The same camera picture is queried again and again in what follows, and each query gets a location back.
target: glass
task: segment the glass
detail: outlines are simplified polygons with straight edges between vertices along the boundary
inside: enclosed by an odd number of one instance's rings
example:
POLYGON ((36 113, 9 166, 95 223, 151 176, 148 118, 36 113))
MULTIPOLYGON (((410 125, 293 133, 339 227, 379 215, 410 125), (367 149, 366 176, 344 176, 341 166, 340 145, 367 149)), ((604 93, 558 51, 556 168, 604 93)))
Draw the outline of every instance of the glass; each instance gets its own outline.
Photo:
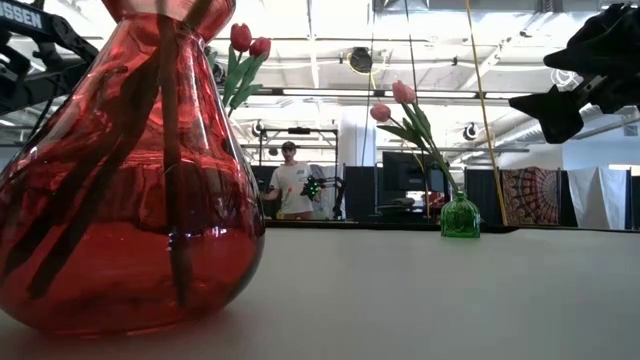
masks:
POLYGON ((480 211, 464 192, 458 191, 455 198, 442 207, 440 227, 442 236, 480 237, 480 211))
POLYGON ((235 3, 149 4, 106 1, 111 39, 0 176, 0 306, 41 331, 196 319, 262 254, 257 185, 204 54, 235 3))

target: white table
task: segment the white table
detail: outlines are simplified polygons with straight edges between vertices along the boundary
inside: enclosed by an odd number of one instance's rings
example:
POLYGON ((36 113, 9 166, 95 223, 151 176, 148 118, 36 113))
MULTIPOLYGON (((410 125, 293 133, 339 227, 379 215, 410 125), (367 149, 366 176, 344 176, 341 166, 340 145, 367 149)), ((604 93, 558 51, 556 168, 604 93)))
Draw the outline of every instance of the white table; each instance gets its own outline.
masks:
POLYGON ((157 335, 51 340, 0 315, 2 360, 640 358, 640 235, 269 229, 225 311, 157 335))

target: white curtain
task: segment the white curtain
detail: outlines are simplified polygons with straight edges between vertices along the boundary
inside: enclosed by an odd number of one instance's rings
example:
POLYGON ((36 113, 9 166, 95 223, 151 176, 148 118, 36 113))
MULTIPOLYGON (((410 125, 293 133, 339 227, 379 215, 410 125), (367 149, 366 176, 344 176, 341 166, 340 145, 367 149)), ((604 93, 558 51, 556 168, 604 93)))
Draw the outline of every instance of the white curtain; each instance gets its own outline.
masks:
POLYGON ((624 229, 627 194, 625 171, 595 168, 572 170, 567 174, 579 227, 624 229))

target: flower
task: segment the flower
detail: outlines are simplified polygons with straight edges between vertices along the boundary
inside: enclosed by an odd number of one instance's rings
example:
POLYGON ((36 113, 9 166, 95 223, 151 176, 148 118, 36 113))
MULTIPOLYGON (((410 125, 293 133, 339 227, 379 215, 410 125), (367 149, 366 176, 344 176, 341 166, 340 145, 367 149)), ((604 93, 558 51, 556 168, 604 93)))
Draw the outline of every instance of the flower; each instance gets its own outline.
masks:
POLYGON ((374 104, 369 113, 372 118, 381 123, 387 122, 391 117, 391 109, 383 103, 374 104))
POLYGON ((269 57, 270 52, 271 40, 264 37, 257 38, 256 41, 251 44, 251 48, 249 49, 249 54, 255 57, 259 57, 262 54, 267 54, 267 57, 269 57))
POLYGON ((231 46, 236 51, 245 52, 251 46, 251 30, 247 24, 231 26, 231 46))
POLYGON ((398 80, 393 83, 393 98, 399 104, 411 104, 416 100, 416 92, 398 80))

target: black monitor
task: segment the black monitor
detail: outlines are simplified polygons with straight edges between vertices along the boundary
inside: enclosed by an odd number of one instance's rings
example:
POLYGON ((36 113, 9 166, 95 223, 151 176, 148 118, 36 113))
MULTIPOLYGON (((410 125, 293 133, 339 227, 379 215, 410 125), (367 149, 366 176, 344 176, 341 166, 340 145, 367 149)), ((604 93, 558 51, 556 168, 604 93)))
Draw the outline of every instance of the black monitor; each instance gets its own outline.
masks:
POLYGON ((388 191, 424 191, 424 175, 416 157, 427 167, 429 191, 445 192, 446 181, 442 170, 431 155, 415 156, 411 153, 383 152, 384 189, 388 191))

